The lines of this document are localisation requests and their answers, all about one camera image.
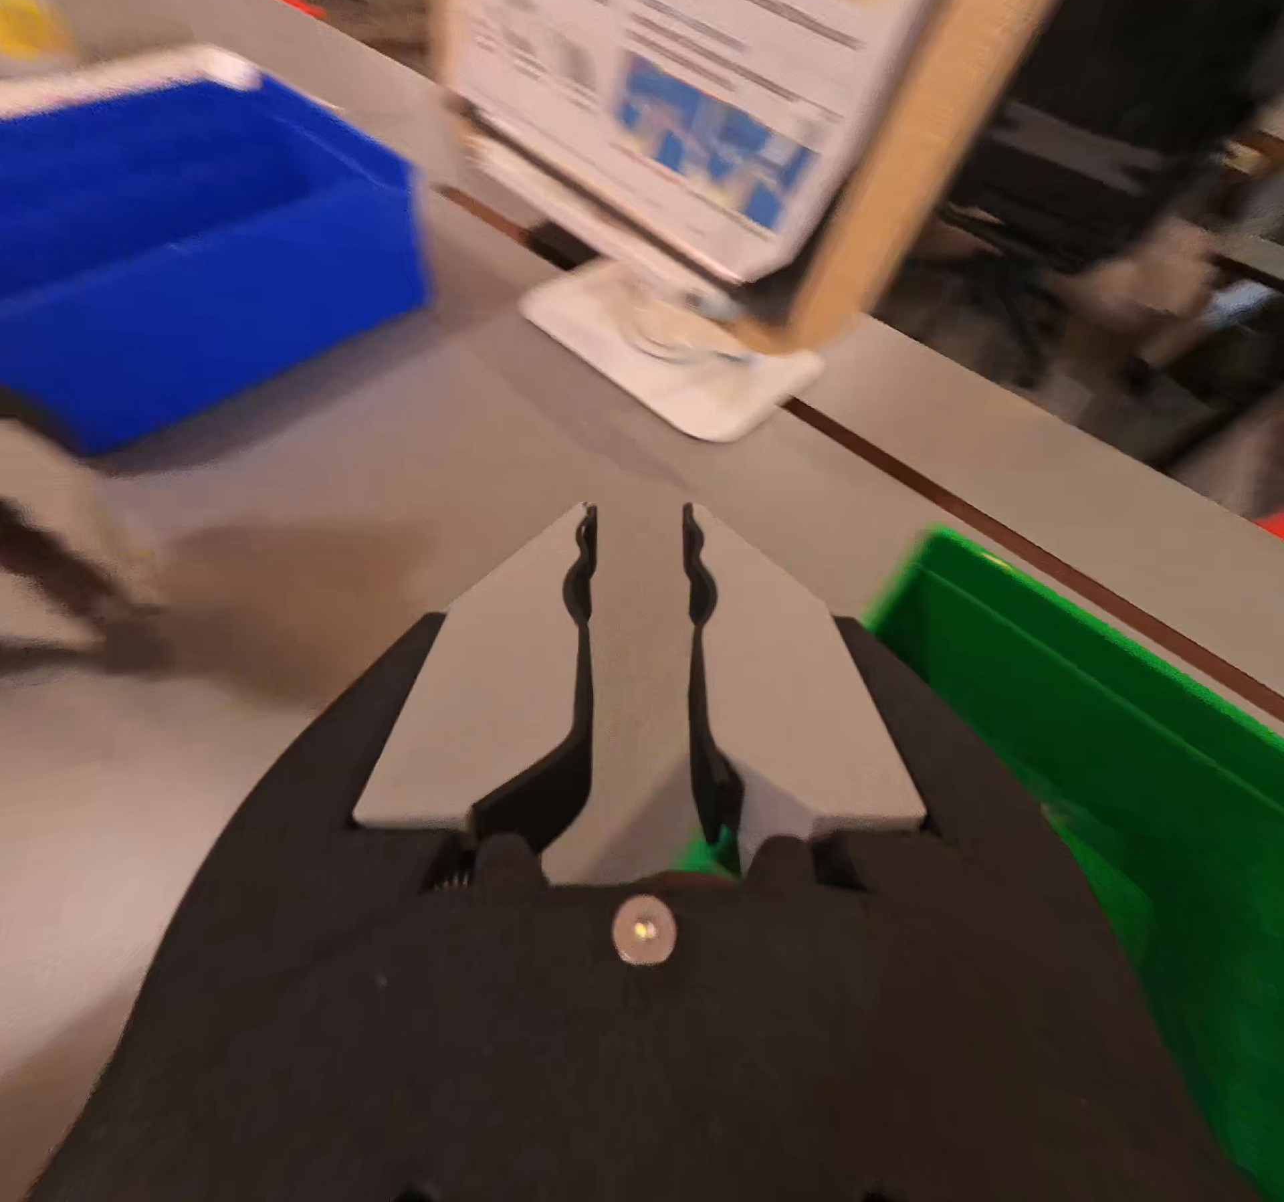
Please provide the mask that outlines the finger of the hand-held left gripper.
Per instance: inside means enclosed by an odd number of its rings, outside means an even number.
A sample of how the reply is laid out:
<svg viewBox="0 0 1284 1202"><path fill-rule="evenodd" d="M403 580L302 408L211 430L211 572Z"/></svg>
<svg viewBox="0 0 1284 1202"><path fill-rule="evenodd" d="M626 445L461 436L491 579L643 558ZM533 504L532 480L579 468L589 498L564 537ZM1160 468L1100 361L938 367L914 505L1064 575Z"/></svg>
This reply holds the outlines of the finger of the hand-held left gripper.
<svg viewBox="0 0 1284 1202"><path fill-rule="evenodd" d="M1 423L2 516L18 516L57 537L105 577L115 590L108 620L132 620L159 608L155 568L107 508L95 473L8 422Z"/></svg>
<svg viewBox="0 0 1284 1202"><path fill-rule="evenodd" d="M97 655L115 590L57 537L1 518L2 651Z"/></svg>

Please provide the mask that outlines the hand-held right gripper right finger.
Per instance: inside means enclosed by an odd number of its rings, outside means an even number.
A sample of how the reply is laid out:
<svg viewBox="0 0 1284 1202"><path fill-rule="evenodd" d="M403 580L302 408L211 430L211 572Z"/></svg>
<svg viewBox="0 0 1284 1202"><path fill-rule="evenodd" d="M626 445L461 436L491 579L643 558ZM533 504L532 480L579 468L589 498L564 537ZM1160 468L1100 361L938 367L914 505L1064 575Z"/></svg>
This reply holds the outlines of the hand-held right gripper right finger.
<svg viewBox="0 0 1284 1202"><path fill-rule="evenodd" d="M746 873L775 839L907 834L926 820L826 605L705 508L682 508L689 761L710 848Z"/></svg>

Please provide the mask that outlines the green plastic bin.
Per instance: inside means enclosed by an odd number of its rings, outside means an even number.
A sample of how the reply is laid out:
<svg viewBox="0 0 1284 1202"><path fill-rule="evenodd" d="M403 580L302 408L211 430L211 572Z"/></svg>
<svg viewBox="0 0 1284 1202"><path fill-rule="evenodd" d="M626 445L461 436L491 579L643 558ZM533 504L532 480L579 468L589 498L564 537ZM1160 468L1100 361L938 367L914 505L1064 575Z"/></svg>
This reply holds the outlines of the green plastic bin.
<svg viewBox="0 0 1284 1202"><path fill-rule="evenodd" d="M735 1200L1281 1200L1281 736L961 537L833 616L926 809L714 925Z"/></svg>

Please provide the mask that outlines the wooden backing board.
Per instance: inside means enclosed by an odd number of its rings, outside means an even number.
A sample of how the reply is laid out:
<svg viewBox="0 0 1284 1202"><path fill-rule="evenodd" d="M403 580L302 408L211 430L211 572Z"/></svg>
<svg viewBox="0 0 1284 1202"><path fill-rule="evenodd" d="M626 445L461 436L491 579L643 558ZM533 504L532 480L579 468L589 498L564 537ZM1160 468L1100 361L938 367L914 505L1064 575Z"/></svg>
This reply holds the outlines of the wooden backing board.
<svg viewBox="0 0 1284 1202"><path fill-rule="evenodd" d="M439 48L440 80L455 92L462 55L462 10L466 0L433 0L430 38ZM914 45L906 76L890 98L890 112L875 130L872 148L862 152L818 224L786 299L785 317L765 312L730 311L729 333L749 349L787 355L822 348L854 327L889 287L928 216L961 165L1006 83L1015 73L1032 40L1058 0L939 0L928 15L925 33ZM447 105L457 112L454 134L465 155L485 176L533 208L543 219L597 256L633 263L660 263L646 279L697 280L694 267L673 258L658 241L629 230L622 213L603 199L569 184L565 174L532 166L526 177L490 163L496 137L482 130L457 92Z"/></svg>

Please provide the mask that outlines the printed instruction sheet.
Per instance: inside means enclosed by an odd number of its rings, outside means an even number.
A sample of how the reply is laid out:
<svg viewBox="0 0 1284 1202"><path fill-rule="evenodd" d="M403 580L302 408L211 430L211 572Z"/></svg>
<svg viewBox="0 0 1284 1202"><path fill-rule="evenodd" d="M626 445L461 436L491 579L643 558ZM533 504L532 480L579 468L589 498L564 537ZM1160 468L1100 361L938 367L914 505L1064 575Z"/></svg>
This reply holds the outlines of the printed instruction sheet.
<svg viewBox="0 0 1284 1202"><path fill-rule="evenodd" d="M783 269L938 0L453 0L451 87L547 172L729 285Z"/></svg>

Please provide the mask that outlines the blue plastic bin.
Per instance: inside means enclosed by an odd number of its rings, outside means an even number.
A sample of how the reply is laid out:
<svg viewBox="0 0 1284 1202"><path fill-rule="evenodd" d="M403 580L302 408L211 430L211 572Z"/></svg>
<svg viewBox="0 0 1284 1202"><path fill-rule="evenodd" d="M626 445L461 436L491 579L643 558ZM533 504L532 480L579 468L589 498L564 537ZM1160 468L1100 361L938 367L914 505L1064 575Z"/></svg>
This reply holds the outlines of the blue plastic bin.
<svg viewBox="0 0 1284 1202"><path fill-rule="evenodd" d="M193 45L2 81L1 386L101 456L419 312L412 167Z"/></svg>

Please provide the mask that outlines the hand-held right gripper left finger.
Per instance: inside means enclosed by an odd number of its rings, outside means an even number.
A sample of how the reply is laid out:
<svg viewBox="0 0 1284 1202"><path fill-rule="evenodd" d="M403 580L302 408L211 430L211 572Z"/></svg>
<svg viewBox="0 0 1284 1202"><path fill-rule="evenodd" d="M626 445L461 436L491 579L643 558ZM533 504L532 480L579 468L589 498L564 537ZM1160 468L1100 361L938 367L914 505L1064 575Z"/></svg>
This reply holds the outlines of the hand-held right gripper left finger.
<svg viewBox="0 0 1284 1202"><path fill-rule="evenodd" d="M597 508L573 505L453 601L357 801L378 830L536 854L585 809Z"/></svg>

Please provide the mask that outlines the disinfecting wipes canister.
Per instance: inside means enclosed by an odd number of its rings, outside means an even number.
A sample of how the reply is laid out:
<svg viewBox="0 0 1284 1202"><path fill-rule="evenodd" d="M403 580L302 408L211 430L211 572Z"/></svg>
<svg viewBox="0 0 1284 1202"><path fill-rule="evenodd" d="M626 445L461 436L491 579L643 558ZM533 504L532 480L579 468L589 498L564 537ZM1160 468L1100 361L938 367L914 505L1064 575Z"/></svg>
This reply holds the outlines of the disinfecting wipes canister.
<svg viewBox="0 0 1284 1202"><path fill-rule="evenodd" d="M73 69L79 53L57 0L1 0L1 78Z"/></svg>

